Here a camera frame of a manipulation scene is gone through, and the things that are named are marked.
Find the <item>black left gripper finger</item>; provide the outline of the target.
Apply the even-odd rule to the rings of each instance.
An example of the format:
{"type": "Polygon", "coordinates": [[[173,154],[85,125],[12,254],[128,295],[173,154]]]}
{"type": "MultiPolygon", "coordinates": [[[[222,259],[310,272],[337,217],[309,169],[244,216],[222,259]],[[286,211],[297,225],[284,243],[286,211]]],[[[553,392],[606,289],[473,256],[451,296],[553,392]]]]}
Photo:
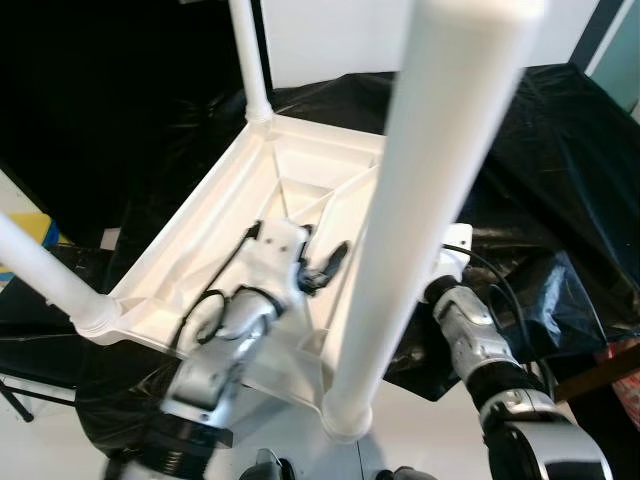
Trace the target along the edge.
{"type": "Polygon", "coordinates": [[[328,259],[325,260],[324,265],[312,270],[312,292],[317,293],[320,289],[324,289],[332,283],[335,275],[337,275],[340,268],[342,268],[348,252],[349,243],[340,242],[338,246],[334,248],[333,252],[330,253],[328,259]]]}

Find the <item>white plastic children table top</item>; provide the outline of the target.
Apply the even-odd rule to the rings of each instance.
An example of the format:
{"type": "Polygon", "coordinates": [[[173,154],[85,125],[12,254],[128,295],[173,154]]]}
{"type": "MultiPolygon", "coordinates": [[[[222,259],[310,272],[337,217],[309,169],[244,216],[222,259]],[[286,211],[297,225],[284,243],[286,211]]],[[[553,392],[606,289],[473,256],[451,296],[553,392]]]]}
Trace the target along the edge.
{"type": "Polygon", "coordinates": [[[186,356],[196,346],[198,326],[218,305],[205,292],[230,294],[247,285],[244,251],[262,220],[288,218],[311,230],[302,259],[312,270],[340,242],[349,243],[349,252],[332,283],[314,297],[297,289],[288,303],[278,298],[287,310],[243,383],[311,408],[323,422],[321,402],[337,366],[384,147],[380,134],[289,116],[243,128],[111,289],[122,319],[102,338],[165,352],[175,330],[182,330],[175,352],[186,356]]]}

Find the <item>silver robot left leg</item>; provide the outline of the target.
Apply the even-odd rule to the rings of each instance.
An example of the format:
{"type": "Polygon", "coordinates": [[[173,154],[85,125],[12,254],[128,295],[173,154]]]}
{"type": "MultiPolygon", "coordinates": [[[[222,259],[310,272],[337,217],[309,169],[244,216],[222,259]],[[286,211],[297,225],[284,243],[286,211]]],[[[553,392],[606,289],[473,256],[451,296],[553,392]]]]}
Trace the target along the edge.
{"type": "Polygon", "coordinates": [[[296,472],[288,458],[262,448],[257,451],[255,463],[244,470],[238,480],[296,480],[296,472]]]}

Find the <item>black shiny table cloth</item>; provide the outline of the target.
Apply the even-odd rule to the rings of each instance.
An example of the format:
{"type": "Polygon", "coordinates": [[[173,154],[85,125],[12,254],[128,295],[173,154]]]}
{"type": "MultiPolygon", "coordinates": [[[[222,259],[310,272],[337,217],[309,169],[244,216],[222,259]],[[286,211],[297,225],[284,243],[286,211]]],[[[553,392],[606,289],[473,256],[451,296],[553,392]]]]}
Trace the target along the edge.
{"type": "MultiPolygon", "coordinates": [[[[394,81],[390,72],[347,74],[278,90],[273,100],[283,115],[380,134],[394,81]]],[[[242,91],[195,105],[183,105],[166,124],[170,138],[156,175],[178,186],[148,179],[155,189],[136,195],[111,282],[244,125],[242,91]]],[[[568,64],[532,67],[463,206],[460,220],[475,225],[479,242],[467,248],[495,264],[521,303],[529,340],[500,301],[504,337],[522,361],[547,358],[559,380],[579,372],[561,370],[561,358],[635,338],[640,215],[639,200],[630,197],[639,193],[639,163],[639,124],[598,84],[568,64]]],[[[425,315],[413,315],[384,379],[438,401],[458,378],[445,374],[444,358],[433,358],[431,347],[443,347],[443,339],[428,333],[425,315]]],[[[175,358],[129,343],[93,347],[82,370],[76,413],[101,451],[125,448],[141,435],[177,367],[175,358]]]]}

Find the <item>yellow blue foam mat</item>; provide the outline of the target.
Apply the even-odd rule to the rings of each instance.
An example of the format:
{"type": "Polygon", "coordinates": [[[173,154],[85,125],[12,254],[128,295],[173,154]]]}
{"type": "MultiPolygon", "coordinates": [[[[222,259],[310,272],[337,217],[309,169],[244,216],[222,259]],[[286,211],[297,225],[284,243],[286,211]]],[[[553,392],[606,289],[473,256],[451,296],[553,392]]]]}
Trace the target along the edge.
{"type": "MultiPolygon", "coordinates": [[[[27,236],[33,239],[33,242],[41,244],[46,250],[51,250],[52,247],[67,241],[64,234],[60,232],[58,224],[52,220],[51,216],[42,214],[42,212],[9,212],[8,218],[15,230],[23,230],[27,236]]],[[[0,253],[8,251],[6,246],[14,243],[12,237],[12,233],[6,234],[5,230],[0,227],[0,253]]],[[[3,289],[14,278],[14,271],[0,262],[0,289],[3,289]]]]}

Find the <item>brown wooden table leg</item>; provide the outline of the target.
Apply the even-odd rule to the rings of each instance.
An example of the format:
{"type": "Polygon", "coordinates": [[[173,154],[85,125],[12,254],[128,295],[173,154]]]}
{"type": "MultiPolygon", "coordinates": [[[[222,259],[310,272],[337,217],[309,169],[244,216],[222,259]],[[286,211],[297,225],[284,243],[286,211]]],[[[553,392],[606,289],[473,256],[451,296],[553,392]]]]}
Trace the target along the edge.
{"type": "Polygon", "coordinates": [[[552,390],[552,397],[556,399],[556,402],[571,401],[572,398],[584,396],[584,394],[590,393],[591,390],[611,387],[617,381],[625,380],[628,376],[634,375],[627,375],[626,378],[616,378],[614,375],[609,375],[608,372],[603,371],[602,367],[596,366],[594,355],[595,353],[579,356],[579,358],[591,360],[591,365],[588,369],[567,376],[564,380],[558,380],[557,387],[552,390]]]}

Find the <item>black bag with white label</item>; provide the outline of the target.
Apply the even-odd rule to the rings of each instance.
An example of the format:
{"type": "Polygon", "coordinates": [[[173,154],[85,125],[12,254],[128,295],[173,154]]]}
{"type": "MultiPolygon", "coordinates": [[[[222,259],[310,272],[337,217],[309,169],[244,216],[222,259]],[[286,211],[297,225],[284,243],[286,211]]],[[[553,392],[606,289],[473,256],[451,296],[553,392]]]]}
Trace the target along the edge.
{"type": "Polygon", "coordinates": [[[18,276],[0,289],[0,374],[76,389],[102,349],[18,276]]]}

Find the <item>pink plastic bag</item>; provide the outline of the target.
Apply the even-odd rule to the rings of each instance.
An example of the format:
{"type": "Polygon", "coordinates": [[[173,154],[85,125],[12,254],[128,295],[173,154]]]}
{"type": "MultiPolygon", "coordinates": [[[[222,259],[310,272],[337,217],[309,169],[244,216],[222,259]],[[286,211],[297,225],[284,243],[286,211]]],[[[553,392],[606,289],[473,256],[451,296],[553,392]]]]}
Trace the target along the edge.
{"type": "Polygon", "coordinates": [[[628,338],[609,343],[595,352],[594,357],[599,369],[616,378],[626,378],[640,369],[640,339],[628,338]]]}

